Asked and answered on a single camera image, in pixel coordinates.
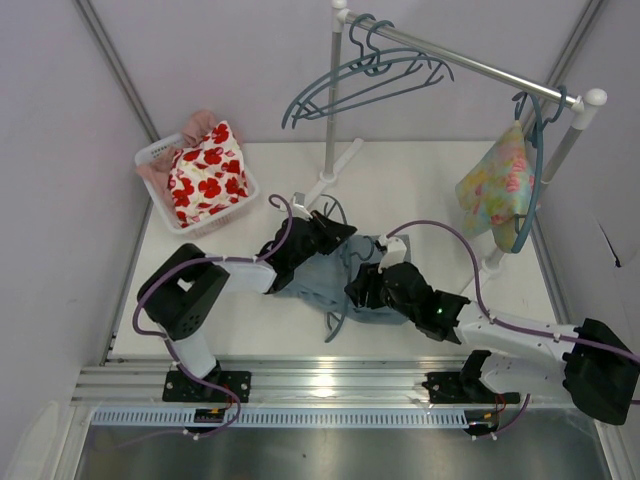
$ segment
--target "blue cloth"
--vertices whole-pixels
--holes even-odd
[[[356,308],[351,300],[345,302],[344,287],[349,283],[347,276],[346,252],[351,252],[351,280],[355,279],[358,269],[363,262],[362,258],[371,258],[367,263],[378,263],[382,259],[382,253],[373,246],[375,237],[354,235],[348,240],[347,248],[340,247],[331,255],[314,255],[304,262],[295,271],[294,279],[289,285],[276,293],[277,297],[300,298],[314,308],[325,313],[343,312],[347,305],[346,316],[363,323],[399,325],[408,319],[388,307],[372,310],[370,308]],[[407,245],[406,261],[411,260],[409,236],[399,235],[399,238]]]

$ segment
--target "clothes rack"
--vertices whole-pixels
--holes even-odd
[[[431,55],[441,61],[449,61],[467,70],[474,71],[488,78],[497,80],[505,85],[515,87],[531,95],[536,95],[542,99],[556,104],[564,102],[573,112],[574,119],[565,132],[560,144],[547,162],[541,178],[541,191],[544,191],[553,179],[553,176],[560,168],[560,165],[569,154],[571,147],[575,144],[580,134],[587,129],[598,109],[607,101],[607,94],[604,90],[594,88],[589,90],[584,96],[563,95],[563,92],[555,87],[551,87],[518,74],[503,70],[490,64],[473,59],[445,47],[435,45],[426,40],[418,38],[402,30],[398,30],[388,21],[376,22],[372,15],[361,15],[348,10],[346,0],[333,0],[333,22],[331,36],[331,78],[335,80],[329,87],[329,108],[339,99],[339,79],[337,69],[340,65],[342,33],[346,24],[351,24],[367,32],[393,40],[402,45],[416,49],[426,55]],[[305,205],[311,205],[322,192],[334,184],[340,172],[346,167],[349,161],[356,155],[363,144],[361,139],[355,139],[351,146],[338,158],[335,158],[337,113],[329,111],[327,116],[327,136],[325,140],[325,164],[320,172],[319,180],[315,186],[307,193]],[[501,262],[504,253],[496,249],[491,255],[482,261],[481,283],[484,284],[490,278],[498,275],[501,270]],[[464,289],[463,295],[474,297],[475,293],[471,288],[473,281]]]

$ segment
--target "light purple wall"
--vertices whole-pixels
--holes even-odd
[[[0,476],[100,351],[147,194],[146,139],[70,0],[0,16]]]
[[[567,79],[572,91],[601,87],[609,100],[558,172],[539,215],[574,321],[585,317],[605,321],[636,353],[640,352],[638,19],[639,2],[610,2],[572,68]],[[556,144],[563,128],[548,130],[550,144]],[[615,267],[603,231],[622,268]],[[632,407],[623,431],[640,477],[635,454],[640,445],[639,407]]]
[[[429,41],[538,80],[551,69],[585,3],[348,0],[358,13],[371,12]],[[301,121],[295,131],[281,130],[280,121],[294,96],[328,70],[330,0],[94,4],[161,135],[174,133],[192,111],[207,107],[241,129],[248,141],[324,138],[323,121]],[[384,39],[374,42],[397,46]],[[345,35],[343,59],[356,56]],[[462,68],[453,70],[453,84],[443,80],[341,114],[339,137],[495,138],[513,115],[516,91]],[[350,81],[340,88],[355,90]]]

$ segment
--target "white plastic basket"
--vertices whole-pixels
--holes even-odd
[[[184,145],[185,143],[182,139],[182,135],[176,133],[175,135],[163,138],[162,140],[159,140],[156,143],[153,143],[148,147],[140,150],[138,153],[136,153],[134,162],[136,165],[150,163],[151,160],[160,156],[160,154],[162,154],[162,152],[167,148],[171,146],[182,148]],[[202,235],[211,233],[214,230],[217,230],[218,228],[243,215],[247,211],[247,206],[249,205],[249,203],[255,200],[256,197],[260,194],[260,187],[258,186],[256,179],[253,178],[253,175],[251,175],[251,172],[247,168],[246,163],[244,171],[247,175],[247,180],[249,181],[249,196],[247,198],[242,199],[238,203],[225,208],[221,212],[205,218],[201,222],[194,223],[193,225],[189,225],[188,227],[184,228],[180,226],[175,213],[167,208],[162,198],[160,198],[158,193],[153,188],[153,185],[151,185],[151,183],[147,180],[144,180],[144,184],[146,185],[147,190],[149,191],[149,195],[153,200],[153,204],[158,209],[162,220],[172,233],[175,233],[177,235],[190,234],[193,237],[201,237]]]

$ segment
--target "red and white cloth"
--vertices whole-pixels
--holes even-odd
[[[216,125],[199,145],[175,152],[168,186],[182,227],[249,195],[242,151],[227,122]]]

